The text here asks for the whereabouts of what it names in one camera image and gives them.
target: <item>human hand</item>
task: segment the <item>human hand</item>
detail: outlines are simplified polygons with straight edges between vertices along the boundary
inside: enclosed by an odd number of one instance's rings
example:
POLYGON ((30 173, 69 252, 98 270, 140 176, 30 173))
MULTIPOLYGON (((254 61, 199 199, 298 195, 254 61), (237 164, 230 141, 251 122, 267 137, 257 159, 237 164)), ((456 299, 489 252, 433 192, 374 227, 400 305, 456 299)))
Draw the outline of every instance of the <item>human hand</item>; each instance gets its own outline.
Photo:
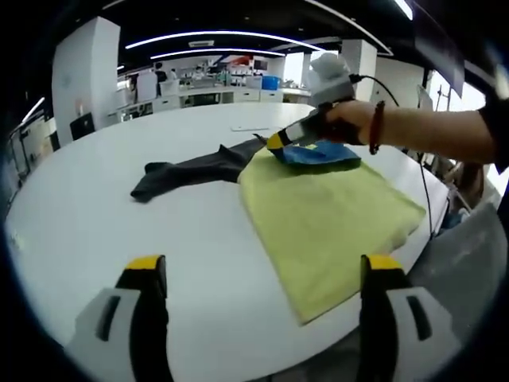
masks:
POLYGON ((338 103, 325 118, 331 129, 321 131, 321 137, 333 142, 367 145, 375 105, 362 101, 338 103))

